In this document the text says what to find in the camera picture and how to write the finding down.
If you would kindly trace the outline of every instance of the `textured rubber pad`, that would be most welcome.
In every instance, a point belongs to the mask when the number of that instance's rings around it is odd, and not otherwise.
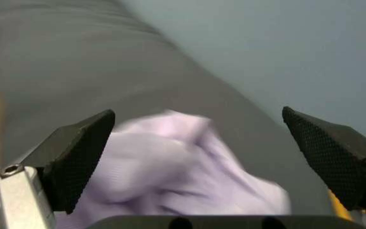
[[[289,107],[284,122],[310,167],[347,210],[366,208],[366,138],[354,129]]]
[[[115,122],[111,110],[56,129],[24,161],[36,167],[53,211],[73,212]],[[40,164],[29,164],[36,161]]]

